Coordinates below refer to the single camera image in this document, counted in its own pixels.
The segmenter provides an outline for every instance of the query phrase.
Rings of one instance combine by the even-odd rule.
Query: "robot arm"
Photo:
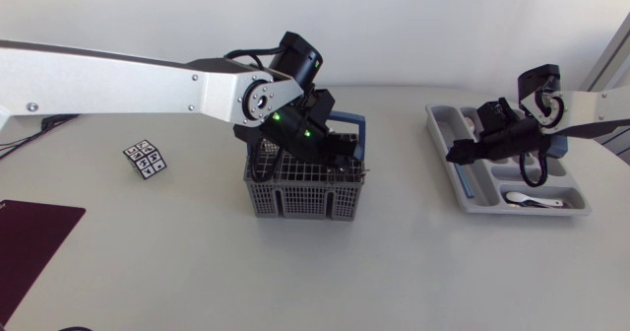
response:
[[[258,55],[272,54],[263,68]],[[230,59],[242,55],[258,66]],[[274,49],[187,64],[0,41],[0,130],[13,115],[202,113],[235,124],[235,135],[250,145],[264,138],[307,162],[339,165],[353,148],[325,125],[335,101],[314,90],[322,62],[295,33]]]
[[[479,140],[456,140],[446,160],[466,165],[478,159],[501,160],[536,152],[541,175],[532,182],[521,164],[521,175],[530,186],[546,181],[546,158],[561,158],[567,137],[595,138],[630,124],[630,87],[601,93],[560,91],[557,65],[543,65],[519,77],[519,105],[505,99],[487,102],[477,110],[483,131]]]

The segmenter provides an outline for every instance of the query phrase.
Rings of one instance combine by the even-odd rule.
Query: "red placemat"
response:
[[[7,323],[85,212],[83,208],[0,202],[0,324]]]

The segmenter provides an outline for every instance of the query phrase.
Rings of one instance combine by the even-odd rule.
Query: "spoon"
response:
[[[523,194],[521,192],[507,192],[505,194],[505,198],[513,203],[526,204],[526,202],[534,202],[538,203],[545,207],[554,207],[554,208],[562,208],[564,203],[560,199],[545,199],[545,198],[536,198],[531,197],[527,194]]]

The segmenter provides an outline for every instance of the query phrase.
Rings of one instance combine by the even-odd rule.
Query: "white table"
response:
[[[570,140],[590,216],[465,214],[424,106],[492,98],[330,90],[367,117],[352,223],[255,218],[245,145],[209,117],[82,116],[0,162],[0,198],[87,209],[7,329],[630,329],[627,164]],[[0,142],[37,120],[8,125]],[[142,139],[168,163],[147,181],[121,153]]]

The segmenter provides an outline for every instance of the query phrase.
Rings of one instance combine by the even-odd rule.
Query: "black cable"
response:
[[[533,182],[525,171],[525,158],[526,154],[521,153],[519,155],[519,168],[521,169],[521,177],[529,187],[540,187],[547,182],[547,156],[543,153],[538,153],[538,164],[540,165],[540,177],[538,182]]]
[[[285,50],[283,46],[271,48],[271,49],[249,49],[249,50],[232,50],[224,56],[227,59],[234,59],[241,56],[250,56],[256,61],[256,65],[260,70],[264,70],[263,62],[260,61],[259,55],[274,55],[281,53]]]
[[[29,142],[39,138],[40,136],[48,133],[49,131],[51,131],[52,129],[67,123],[68,121],[78,117],[79,114],[59,114],[59,115],[52,115],[49,117],[45,117],[41,120],[41,130],[29,137],[26,137],[24,139],[20,139],[20,140],[16,140],[12,143],[7,143],[7,144],[0,144],[1,146],[4,146],[5,148],[1,148],[0,152],[8,150],[6,153],[0,155],[0,160],[8,157],[9,155],[11,155],[13,152],[15,152],[16,150],[22,148],[24,145],[28,144]]]
[[[66,327],[65,329],[61,329],[59,331],[92,331],[92,330],[83,326],[72,326],[72,327]]]

